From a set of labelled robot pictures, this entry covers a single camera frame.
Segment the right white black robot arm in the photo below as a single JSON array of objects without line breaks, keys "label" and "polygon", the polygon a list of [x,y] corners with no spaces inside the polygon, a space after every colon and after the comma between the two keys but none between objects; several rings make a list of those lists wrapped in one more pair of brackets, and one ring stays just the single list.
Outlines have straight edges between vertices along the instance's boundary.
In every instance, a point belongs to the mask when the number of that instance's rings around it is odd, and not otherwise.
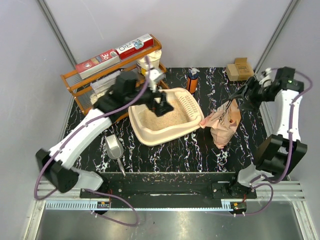
[{"label": "right white black robot arm", "polygon": [[261,77],[251,76],[228,100],[242,99],[239,110],[255,111],[264,102],[274,102],[277,119],[273,133],[257,148],[253,162],[232,178],[226,190],[239,198],[255,189],[262,181],[277,184],[300,162],[308,150],[299,133],[299,108],[303,95],[308,92],[304,83],[295,80],[294,68],[267,68]]}]

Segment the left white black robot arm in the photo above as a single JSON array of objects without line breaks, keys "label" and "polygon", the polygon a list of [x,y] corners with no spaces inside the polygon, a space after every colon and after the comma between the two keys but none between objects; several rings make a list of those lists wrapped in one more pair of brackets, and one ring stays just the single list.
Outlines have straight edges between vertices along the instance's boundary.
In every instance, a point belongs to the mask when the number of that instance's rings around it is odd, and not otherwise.
[{"label": "left white black robot arm", "polygon": [[130,106],[145,105],[157,117],[173,111],[167,94],[158,87],[164,77],[163,71],[152,68],[146,72],[142,88],[138,88],[137,74],[122,71],[75,129],[49,150],[41,148],[37,151],[35,158],[39,176],[45,177],[60,193],[81,188],[91,190],[98,198],[106,196],[108,180],[97,172],[77,169],[74,163],[88,145],[111,127]]}]

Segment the pink cat litter bag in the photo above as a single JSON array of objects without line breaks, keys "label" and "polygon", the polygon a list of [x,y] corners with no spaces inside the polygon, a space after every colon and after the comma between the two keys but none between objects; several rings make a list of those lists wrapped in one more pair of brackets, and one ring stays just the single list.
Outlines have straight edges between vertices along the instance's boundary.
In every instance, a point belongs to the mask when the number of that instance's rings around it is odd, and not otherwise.
[{"label": "pink cat litter bag", "polygon": [[217,110],[200,122],[201,128],[210,128],[213,142],[218,149],[223,149],[237,132],[241,121],[241,112],[235,99],[222,104]]}]

